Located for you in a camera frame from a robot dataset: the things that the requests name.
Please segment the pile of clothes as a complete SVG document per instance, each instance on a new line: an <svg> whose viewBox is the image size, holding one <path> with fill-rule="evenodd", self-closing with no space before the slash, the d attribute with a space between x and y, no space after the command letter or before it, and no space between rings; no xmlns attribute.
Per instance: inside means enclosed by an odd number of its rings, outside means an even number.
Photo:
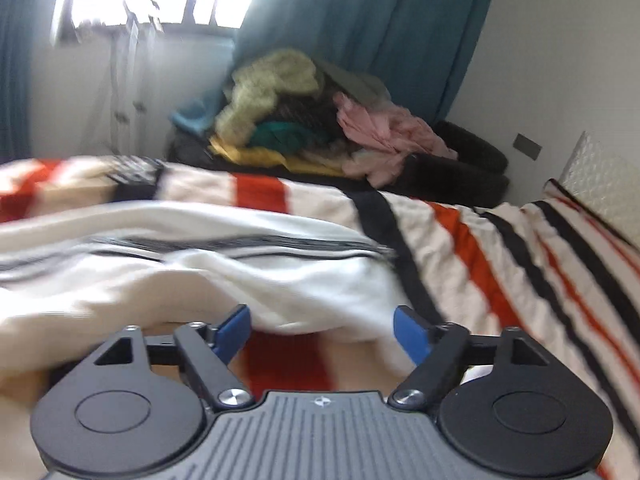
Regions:
<svg viewBox="0 0 640 480"><path fill-rule="evenodd" d="M243 166L296 174L396 181L412 155L455 160L457 152L422 118L396 105L375 76L349 72L295 49L239 66L216 96L171 117L184 133Z"/></svg>

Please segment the right teal curtain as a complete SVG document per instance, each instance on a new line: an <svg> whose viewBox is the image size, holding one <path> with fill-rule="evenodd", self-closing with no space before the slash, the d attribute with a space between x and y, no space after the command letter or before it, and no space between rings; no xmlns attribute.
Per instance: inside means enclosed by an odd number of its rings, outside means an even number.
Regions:
<svg viewBox="0 0 640 480"><path fill-rule="evenodd" d="M253 0L235 39L241 66L279 48L380 78L394 103L447 117L491 0Z"/></svg>

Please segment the left teal curtain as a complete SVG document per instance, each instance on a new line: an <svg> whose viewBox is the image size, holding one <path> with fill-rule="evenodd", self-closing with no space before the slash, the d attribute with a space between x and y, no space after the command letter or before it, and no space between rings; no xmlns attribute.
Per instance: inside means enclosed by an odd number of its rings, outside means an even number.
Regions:
<svg viewBox="0 0 640 480"><path fill-rule="evenodd" d="M42 0L1 0L1 161L32 156L32 56Z"/></svg>

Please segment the grey wall socket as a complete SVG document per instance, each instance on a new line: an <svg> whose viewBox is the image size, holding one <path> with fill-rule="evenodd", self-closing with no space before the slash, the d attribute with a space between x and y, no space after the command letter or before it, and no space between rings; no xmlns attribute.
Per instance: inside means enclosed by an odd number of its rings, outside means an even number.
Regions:
<svg viewBox="0 0 640 480"><path fill-rule="evenodd" d="M540 144L521 133L516 135L512 146L515 151L520 152L531 160L537 160L542 150Z"/></svg>

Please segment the teal curtain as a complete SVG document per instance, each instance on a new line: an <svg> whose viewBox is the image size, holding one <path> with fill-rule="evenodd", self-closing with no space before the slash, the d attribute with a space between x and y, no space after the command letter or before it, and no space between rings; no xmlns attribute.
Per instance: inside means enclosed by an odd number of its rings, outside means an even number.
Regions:
<svg viewBox="0 0 640 480"><path fill-rule="evenodd" d="M253 0L235 39L241 66L279 48L380 78L394 103L447 117L491 0Z"/></svg>
<svg viewBox="0 0 640 480"><path fill-rule="evenodd" d="M42 0L1 0L1 161L32 156L32 56Z"/></svg>

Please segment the black sofa chair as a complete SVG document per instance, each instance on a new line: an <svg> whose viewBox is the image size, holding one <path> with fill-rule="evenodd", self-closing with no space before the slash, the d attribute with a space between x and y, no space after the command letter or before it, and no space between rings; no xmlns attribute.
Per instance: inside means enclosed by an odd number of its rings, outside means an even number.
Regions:
<svg viewBox="0 0 640 480"><path fill-rule="evenodd" d="M428 202L450 205L495 207L509 186L506 176L508 160L487 141L450 122L438 122L435 131L451 141L460 158L451 160L430 154L412 154L405 159L404 169L385 192L420 198ZM232 174L260 174L296 182L335 186L342 191L371 191L364 179L294 174L282 166L260 168L237 165L213 153L204 136L175 129L165 151L168 162Z"/></svg>

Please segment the white quilted headboard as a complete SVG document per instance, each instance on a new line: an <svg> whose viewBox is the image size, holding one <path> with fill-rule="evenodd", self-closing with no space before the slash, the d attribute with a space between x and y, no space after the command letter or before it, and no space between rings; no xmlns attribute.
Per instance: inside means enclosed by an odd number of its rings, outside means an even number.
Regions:
<svg viewBox="0 0 640 480"><path fill-rule="evenodd" d="M639 168L584 131L560 175L570 194L639 247Z"/></svg>

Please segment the striped orange black white blanket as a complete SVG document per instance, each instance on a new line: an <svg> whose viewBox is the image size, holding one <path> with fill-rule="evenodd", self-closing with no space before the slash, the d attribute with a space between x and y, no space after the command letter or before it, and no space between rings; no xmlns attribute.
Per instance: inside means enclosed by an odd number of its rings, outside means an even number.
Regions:
<svg viewBox="0 0 640 480"><path fill-rule="evenodd" d="M116 179L131 171L128 160L109 157L10 162L1 169L1 227L116 204ZM408 304L480 334L521 327L593 388L614 420L601 476L638 477L639 253L558 184L548 183L541 200L521 207L473 209L169 164L138 199L323 220L390 248ZM1 372L3 478L43 473L28 415L46 368ZM257 328L236 369L257 393L388 390L401 374L370 341Z"/></svg>

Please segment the white sweatpants with black stripe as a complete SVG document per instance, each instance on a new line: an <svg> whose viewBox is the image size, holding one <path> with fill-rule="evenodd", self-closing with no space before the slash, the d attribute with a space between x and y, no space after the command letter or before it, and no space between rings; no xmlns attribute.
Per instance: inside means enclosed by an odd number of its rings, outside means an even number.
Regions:
<svg viewBox="0 0 640 480"><path fill-rule="evenodd" d="M393 334L408 300L394 253L338 224L198 203L131 202L1 228L1 371L78 358L129 325L215 322L370 341L410 370Z"/></svg>

